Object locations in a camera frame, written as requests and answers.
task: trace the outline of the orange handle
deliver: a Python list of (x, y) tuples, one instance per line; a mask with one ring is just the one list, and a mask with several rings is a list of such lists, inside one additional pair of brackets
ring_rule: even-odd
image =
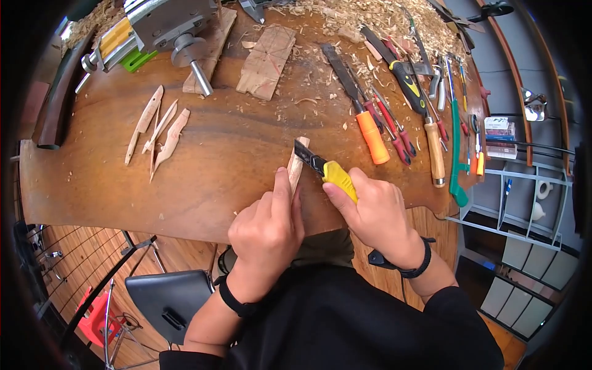
[(477, 159), (477, 175), (479, 176), (483, 176), (483, 170), (485, 167), (485, 163), (484, 163), (484, 155), (483, 152), (479, 153), (479, 158)]
[(356, 115), (356, 119), (360, 125), (360, 130), (362, 130), (362, 135), (366, 140), (366, 144), (368, 144), (368, 147), (370, 148), (370, 155), (372, 156), (374, 164), (381, 165), (391, 159), (370, 112), (362, 112)]

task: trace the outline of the red stool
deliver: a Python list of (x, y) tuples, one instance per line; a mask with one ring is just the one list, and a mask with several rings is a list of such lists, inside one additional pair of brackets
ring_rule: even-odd
[[(88, 295), (91, 293), (92, 287), (88, 287), (86, 293), (84, 293), (84, 297), (82, 297), (78, 307), (84, 303)], [(78, 327), (82, 330), (82, 333), (94, 344), (103, 348), (105, 337), (103, 335), (103, 331), (105, 330), (105, 310), (107, 309), (107, 292), (103, 292), (103, 294), (96, 297), (91, 306), (88, 308), (90, 311), (90, 315), (88, 317), (83, 317), (80, 322), (78, 323)], [(113, 338), (120, 332), (122, 324), (126, 322), (126, 319), (122, 317), (119, 321), (115, 320), (114, 318), (117, 316), (121, 316), (121, 311), (117, 308), (113, 297), (111, 297), (111, 307), (109, 309), (109, 318), (110, 318), (110, 325), (109, 325), (109, 337), (107, 339), (107, 343), (111, 343)]]

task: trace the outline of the stack of books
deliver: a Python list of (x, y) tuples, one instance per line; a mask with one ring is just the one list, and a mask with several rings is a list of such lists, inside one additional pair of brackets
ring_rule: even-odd
[(485, 118), (485, 141), (487, 155), (504, 159), (516, 159), (518, 146), (510, 143), (493, 143), (489, 140), (516, 141), (516, 124), (508, 117)]

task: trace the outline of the wooden workbench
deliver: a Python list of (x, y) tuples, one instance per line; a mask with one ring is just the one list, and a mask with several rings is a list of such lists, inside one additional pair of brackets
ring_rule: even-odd
[[(266, 12), (266, 16), (266, 24), (278, 23), (295, 30), (303, 22), (310, 25), (296, 35), (296, 44), (303, 49), (319, 49), (319, 42), (339, 40), (337, 36), (322, 35), (323, 19), (316, 14), (304, 18)], [(226, 243), (234, 212), (273, 188), (274, 172), (288, 163), (292, 141), (298, 136), (310, 138), (311, 150), (338, 161), (345, 169), (357, 166), (372, 178), (396, 184), (407, 208), (425, 205), (435, 213), (446, 208), (452, 197), (447, 186), (432, 186), (423, 120), (403, 106), (398, 86), (396, 92), (378, 88), (390, 100), (412, 141), (419, 138), (421, 151), (409, 167), (401, 163), (386, 134), (383, 139), (387, 140), (391, 160), (379, 166), (372, 163), (355, 117), (349, 115), (352, 105), (339, 80), (329, 86), (316, 82), (318, 78), (326, 80), (330, 72), (322, 59), (318, 61), (312, 55), (288, 59), (278, 85), (280, 95), (274, 95), (270, 102), (236, 92), (241, 67), (249, 55), (240, 46), (239, 38), (248, 31), (242, 40), (256, 41), (263, 32), (254, 31), (253, 24), (239, 9), (212, 79), (214, 93), (206, 99), (182, 93), (189, 68), (173, 67), (169, 53), (157, 55), (137, 73), (117, 67), (109, 74), (94, 74), (73, 106), (74, 115), (69, 117), (67, 136), (59, 150), (38, 149), (31, 141), (21, 145), (21, 192), (27, 222), (109, 227)], [(361, 54), (365, 60), (368, 51), (358, 50), (360, 46), (341, 43), (342, 50)], [(310, 86), (304, 82), (309, 73)], [(483, 107), (472, 62), (467, 74), (469, 112), (482, 121)], [(392, 78), (387, 72), (381, 72), (379, 77), (382, 81)], [(456, 93), (461, 94), (460, 80), (456, 78), (455, 83)], [(153, 123), (140, 136), (129, 166), (124, 165), (124, 156), (147, 100), (161, 84), (165, 87), (161, 112), (179, 99), (179, 111), (187, 108), (191, 116), (173, 156), (160, 166), (149, 184), (149, 155), (141, 154), (141, 147), (153, 131)], [(329, 94), (337, 94), (337, 98), (329, 99)], [(317, 105), (308, 101), (294, 104), (317, 96), (322, 97)], [(458, 97), (464, 116), (462, 95)], [(448, 105), (442, 116), (452, 139)], [(343, 129), (344, 123), (348, 124), (347, 130)], [(461, 143), (460, 159), (466, 162), (465, 137)], [(444, 153), (447, 183), (452, 140), (448, 146), (449, 152)], [(462, 173), (459, 181), (467, 189), (477, 182), (477, 177)], [(316, 173), (304, 168), (300, 184), (307, 234), (345, 225), (325, 196)]]

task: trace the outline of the hand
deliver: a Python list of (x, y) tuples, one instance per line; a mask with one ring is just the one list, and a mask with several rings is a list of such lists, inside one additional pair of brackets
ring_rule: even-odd
[(352, 168), (349, 176), (358, 195), (357, 205), (335, 184), (326, 182), (323, 189), (350, 229), (395, 266), (418, 268), (424, 244), (407, 222), (401, 190), (390, 182), (369, 179), (359, 168)]
[(300, 248), (304, 238), (300, 189), (294, 200), (291, 195), (288, 171), (280, 167), (274, 191), (242, 210), (230, 225), (228, 238), (237, 260), (227, 285), (241, 303), (263, 298)]

